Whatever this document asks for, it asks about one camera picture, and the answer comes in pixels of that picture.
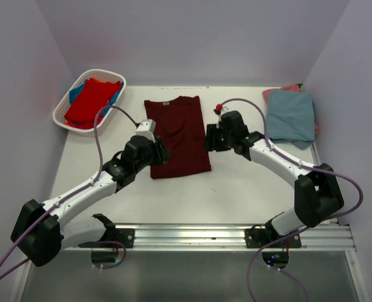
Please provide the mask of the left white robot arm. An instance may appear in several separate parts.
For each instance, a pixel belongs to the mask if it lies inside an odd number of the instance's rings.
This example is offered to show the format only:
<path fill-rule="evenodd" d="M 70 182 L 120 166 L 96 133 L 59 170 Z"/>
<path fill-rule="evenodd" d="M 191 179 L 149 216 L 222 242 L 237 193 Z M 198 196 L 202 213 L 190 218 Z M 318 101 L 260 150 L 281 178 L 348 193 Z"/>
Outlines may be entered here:
<path fill-rule="evenodd" d="M 68 239 L 63 228 L 94 203 L 121 191 L 150 165 L 165 164 L 170 151 L 160 137 L 133 136 L 122 151 L 105 162 L 81 185 L 42 203 L 27 201 L 16 220 L 11 240 L 37 267 L 49 263 Z"/>

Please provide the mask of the dark maroon t shirt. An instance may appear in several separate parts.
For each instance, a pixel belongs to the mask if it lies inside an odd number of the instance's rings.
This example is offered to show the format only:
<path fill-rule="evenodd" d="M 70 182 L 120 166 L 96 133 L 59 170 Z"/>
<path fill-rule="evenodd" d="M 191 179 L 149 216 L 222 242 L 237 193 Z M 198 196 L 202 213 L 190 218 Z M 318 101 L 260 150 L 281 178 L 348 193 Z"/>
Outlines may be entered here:
<path fill-rule="evenodd" d="M 147 118 L 156 123 L 155 134 L 171 152 L 164 165 L 152 166 L 152 179 L 184 177 L 211 171 L 205 150 L 205 126 L 200 97 L 179 96 L 171 101 L 144 101 Z"/>

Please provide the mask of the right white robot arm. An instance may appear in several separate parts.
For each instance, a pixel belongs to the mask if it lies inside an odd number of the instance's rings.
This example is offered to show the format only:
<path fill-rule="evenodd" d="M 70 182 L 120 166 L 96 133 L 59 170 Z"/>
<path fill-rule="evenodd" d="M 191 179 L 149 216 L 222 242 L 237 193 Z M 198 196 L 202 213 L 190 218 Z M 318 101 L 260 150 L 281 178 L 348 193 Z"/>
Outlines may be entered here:
<path fill-rule="evenodd" d="M 223 152 L 233 150 L 269 169 L 286 181 L 294 189 L 292 208 L 276 215 L 264 224 L 263 228 L 252 227 L 252 236 L 264 244 L 279 247 L 287 235 L 304 227 L 316 227 L 328 220 L 344 206 L 344 200 L 336 177 L 331 175 L 332 168 L 322 164 L 315 167 L 293 157 L 297 164 L 284 159 L 288 153 L 273 144 L 267 144 L 264 135 L 258 131 L 250 132 L 238 111 L 221 115 L 219 121 L 206 126 L 205 148 L 207 151 Z"/>

